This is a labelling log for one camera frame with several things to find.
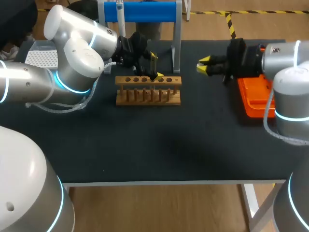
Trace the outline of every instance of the wooden peg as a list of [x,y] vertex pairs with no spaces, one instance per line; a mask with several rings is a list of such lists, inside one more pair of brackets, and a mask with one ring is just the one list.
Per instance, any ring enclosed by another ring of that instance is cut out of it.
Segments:
[[134,101],[137,101],[137,88],[134,89]]
[[178,87],[177,87],[177,86],[174,86],[174,92],[173,92],[173,94],[176,94],[176,93],[177,93],[177,89],[178,89]]
[[169,96],[170,96],[170,88],[168,88],[168,94],[166,96],[166,101],[168,102],[169,101]]
[[162,89],[159,89],[159,102],[162,101]]
[[143,88],[143,101],[146,101],[146,89]]
[[122,96],[123,94],[124,94],[124,86],[121,85],[121,86],[120,86],[120,95]]
[[150,89],[150,101],[151,102],[154,101],[154,89],[153,88]]
[[127,89],[127,90],[126,90],[126,101],[128,102],[129,99],[130,99],[130,90]]

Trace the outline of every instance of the metal table leg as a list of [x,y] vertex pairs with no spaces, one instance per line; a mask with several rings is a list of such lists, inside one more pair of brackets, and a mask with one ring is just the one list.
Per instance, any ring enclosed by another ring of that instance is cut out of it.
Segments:
[[261,231],[273,219],[273,203],[282,184],[276,184],[261,207],[258,207],[253,184],[242,184],[242,192],[249,218],[250,232]]
[[174,23],[172,58],[174,73],[180,72],[180,46],[182,35],[182,0],[176,0],[176,22]]

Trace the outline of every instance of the metal frame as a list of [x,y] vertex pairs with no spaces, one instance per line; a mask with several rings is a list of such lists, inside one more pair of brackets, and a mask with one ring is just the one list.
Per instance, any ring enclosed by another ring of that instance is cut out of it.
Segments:
[[[98,15],[99,15],[99,23],[109,27],[108,22],[105,21],[105,9],[104,2],[106,0],[98,0]],[[182,30],[182,0],[176,0],[176,19],[174,22],[173,29],[173,41],[172,41],[172,60],[173,60],[173,72],[180,72],[180,50],[181,50],[181,30]],[[124,17],[118,17],[118,24],[124,26]],[[104,70],[104,73],[111,73],[111,67]]]
[[190,20],[190,13],[191,13],[191,0],[183,0],[185,6],[185,12],[187,13],[187,21]]
[[273,204],[282,183],[276,184],[273,190],[264,200],[261,207],[258,206],[253,184],[242,184],[241,189],[245,200],[246,211],[249,219],[250,232],[261,231],[267,223],[274,219]]
[[176,0],[176,22],[174,23],[173,42],[172,42],[172,58],[173,58],[173,71],[180,73],[180,47],[182,36],[182,0]]
[[[261,231],[273,219],[273,203],[279,189],[285,180],[222,180],[222,181],[128,181],[128,182],[92,182],[63,184],[69,192],[70,187],[97,187],[97,186],[140,186],[140,185],[227,185],[241,184],[249,219],[250,232]],[[276,183],[261,207],[258,206],[253,184]]]

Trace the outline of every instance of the wooden floor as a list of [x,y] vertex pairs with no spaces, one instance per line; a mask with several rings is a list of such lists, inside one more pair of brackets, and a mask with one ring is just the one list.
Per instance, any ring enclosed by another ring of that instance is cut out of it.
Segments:
[[[52,4],[36,0],[38,8]],[[66,6],[66,0],[60,0]],[[192,0],[192,11],[308,10],[307,0]],[[34,29],[44,39],[47,12],[39,12]],[[309,39],[307,14],[233,14],[236,35],[245,39]],[[172,24],[163,25],[163,40],[171,40]],[[126,24],[127,36],[134,24]],[[224,17],[192,15],[183,21],[183,40],[230,39]],[[259,204],[272,185],[255,185]],[[247,232],[247,219],[237,185],[136,186],[74,188],[76,232]],[[271,223],[263,230],[274,231]]]

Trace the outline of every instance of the person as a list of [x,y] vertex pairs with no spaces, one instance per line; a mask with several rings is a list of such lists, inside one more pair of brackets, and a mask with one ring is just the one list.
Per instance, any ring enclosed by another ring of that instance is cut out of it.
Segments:
[[13,60],[38,18],[34,0],[0,0],[0,60]]

